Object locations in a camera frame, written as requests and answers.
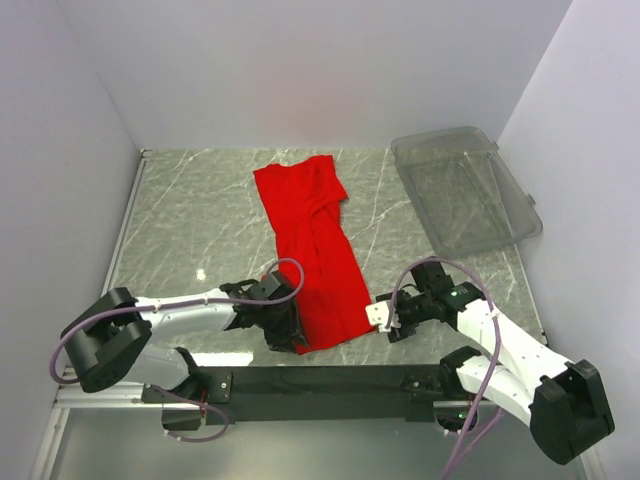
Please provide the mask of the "red t shirt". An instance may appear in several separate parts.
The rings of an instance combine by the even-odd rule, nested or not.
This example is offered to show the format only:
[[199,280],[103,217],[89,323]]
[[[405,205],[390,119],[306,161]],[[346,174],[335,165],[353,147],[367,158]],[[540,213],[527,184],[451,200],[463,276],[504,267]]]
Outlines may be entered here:
[[275,235],[279,270],[293,283],[304,271],[296,296],[307,341],[303,355],[333,348],[373,330],[365,307],[370,295],[351,244],[341,227],[341,203],[348,194],[331,155],[316,155],[254,172],[256,187]]

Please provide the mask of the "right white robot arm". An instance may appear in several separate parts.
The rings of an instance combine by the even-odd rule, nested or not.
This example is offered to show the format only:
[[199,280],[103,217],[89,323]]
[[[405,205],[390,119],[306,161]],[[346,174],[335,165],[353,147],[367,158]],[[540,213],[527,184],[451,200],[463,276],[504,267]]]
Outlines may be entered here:
[[393,290],[367,309],[369,322],[391,342],[438,320],[475,342],[444,357],[439,387],[460,399],[488,399],[529,428],[540,450],[565,465],[611,435],[615,422],[597,368],[574,362],[536,340],[500,311],[474,275],[455,284],[446,260],[427,257],[403,271],[416,292]]

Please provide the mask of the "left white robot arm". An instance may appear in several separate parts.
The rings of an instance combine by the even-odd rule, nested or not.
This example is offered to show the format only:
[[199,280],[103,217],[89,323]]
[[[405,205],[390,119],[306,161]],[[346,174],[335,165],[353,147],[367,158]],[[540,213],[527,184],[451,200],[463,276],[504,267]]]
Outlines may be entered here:
[[198,366],[185,348],[163,348],[161,342],[256,327],[271,350],[294,352],[308,344],[297,304],[301,289],[280,271],[182,297],[135,297],[118,287],[63,330],[60,349],[86,393],[129,381],[158,386],[186,402],[199,392]]

